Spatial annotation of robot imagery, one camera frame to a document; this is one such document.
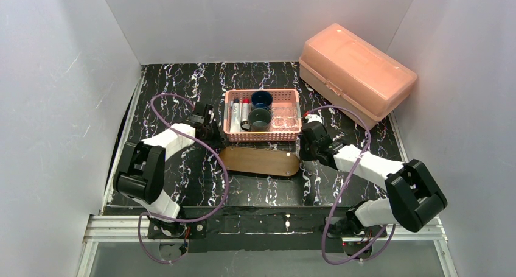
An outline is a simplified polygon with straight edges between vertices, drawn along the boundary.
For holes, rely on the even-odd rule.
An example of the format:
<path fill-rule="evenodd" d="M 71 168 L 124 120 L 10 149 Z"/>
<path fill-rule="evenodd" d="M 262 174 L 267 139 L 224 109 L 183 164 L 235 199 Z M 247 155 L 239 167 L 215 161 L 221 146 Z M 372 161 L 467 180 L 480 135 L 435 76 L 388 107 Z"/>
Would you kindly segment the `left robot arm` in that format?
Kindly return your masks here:
<path fill-rule="evenodd" d="M 205 143 L 222 142 L 214 108 L 206 103 L 196 103 L 186 121 L 172 127 Z M 187 237 L 189 226 L 171 221 L 179 216 L 181 208 L 164 190 L 165 165 L 171 156 L 193 143 L 193 139 L 171 129 L 138 142 L 127 141 L 113 180 L 113 188 L 143 206 L 150 213 L 149 220 L 170 237 Z"/>

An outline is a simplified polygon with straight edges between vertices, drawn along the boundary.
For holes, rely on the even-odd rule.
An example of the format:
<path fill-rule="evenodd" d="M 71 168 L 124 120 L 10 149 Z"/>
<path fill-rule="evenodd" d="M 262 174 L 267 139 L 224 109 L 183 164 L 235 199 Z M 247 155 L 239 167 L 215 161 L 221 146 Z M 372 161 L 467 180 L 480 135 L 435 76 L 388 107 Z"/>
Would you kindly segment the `brown wooden oval tray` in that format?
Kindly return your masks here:
<path fill-rule="evenodd" d="M 227 170 L 240 173 L 291 177 L 301 166 L 295 153 L 280 150 L 229 146 L 219 156 Z"/>

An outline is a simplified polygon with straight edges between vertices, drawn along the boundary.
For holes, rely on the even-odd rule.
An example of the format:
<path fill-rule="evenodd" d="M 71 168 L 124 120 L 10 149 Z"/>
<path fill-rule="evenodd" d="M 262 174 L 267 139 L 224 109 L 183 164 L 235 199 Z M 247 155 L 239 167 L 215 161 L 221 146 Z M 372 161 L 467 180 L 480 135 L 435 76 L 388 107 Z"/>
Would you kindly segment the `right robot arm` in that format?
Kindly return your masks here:
<path fill-rule="evenodd" d="M 386 192 L 386 199 L 363 200 L 351 207 L 344 219 L 329 226 L 332 233 L 348 229 L 357 234 L 366 228 L 389 224 L 418 232 L 448 205 L 423 162 L 387 160 L 342 140 L 333 140 L 315 115 L 310 115 L 301 128 L 300 156 L 303 161 L 319 161 L 356 175 Z"/>

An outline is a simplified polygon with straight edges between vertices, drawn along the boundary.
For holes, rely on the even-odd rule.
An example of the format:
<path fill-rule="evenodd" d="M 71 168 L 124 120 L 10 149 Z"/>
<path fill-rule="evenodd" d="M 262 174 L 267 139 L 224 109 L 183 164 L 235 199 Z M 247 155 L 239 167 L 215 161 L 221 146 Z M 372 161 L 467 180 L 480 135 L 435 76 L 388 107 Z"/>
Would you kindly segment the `grey green mug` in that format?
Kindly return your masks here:
<path fill-rule="evenodd" d="M 242 118 L 240 128 L 242 131 L 265 132 L 270 129 L 273 115 L 270 110 L 256 108 Z"/>

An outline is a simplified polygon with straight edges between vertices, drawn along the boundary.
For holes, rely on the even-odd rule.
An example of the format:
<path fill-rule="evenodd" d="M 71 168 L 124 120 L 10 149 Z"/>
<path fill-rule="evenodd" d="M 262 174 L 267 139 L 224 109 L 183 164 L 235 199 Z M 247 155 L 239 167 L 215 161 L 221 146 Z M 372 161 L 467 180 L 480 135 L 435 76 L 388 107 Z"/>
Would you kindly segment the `dark blue mug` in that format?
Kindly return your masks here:
<path fill-rule="evenodd" d="M 273 96 L 265 90 L 255 91 L 250 98 L 252 109 L 270 110 L 273 103 Z"/>

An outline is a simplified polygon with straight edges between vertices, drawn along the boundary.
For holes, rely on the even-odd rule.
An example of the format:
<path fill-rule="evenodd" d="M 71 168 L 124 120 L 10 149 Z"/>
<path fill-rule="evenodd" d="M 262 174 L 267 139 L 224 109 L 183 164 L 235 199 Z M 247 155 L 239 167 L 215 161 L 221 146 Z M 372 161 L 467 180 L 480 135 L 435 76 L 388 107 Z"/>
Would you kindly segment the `pink plastic basket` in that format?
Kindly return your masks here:
<path fill-rule="evenodd" d="M 223 109 L 222 128 L 224 134 L 231 142 L 260 142 L 260 141 L 294 141 L 301 132 L 302 115 L 300 111 L 299 93 L 295 89 L 268 89 L 273 96 L 271 107 L 286 106 L 296 107 L 299 114 L 299 130 L 296 132 L 271 132 L 270 129 L 265 132 L 242 131 L 239 133 L 230 133 L 231 124 L 231 105 L 234 99 L 242 101 L 249 99 L 255 92 L 254 89 L 234 89 L 225 93 L 225 102 Z"/>

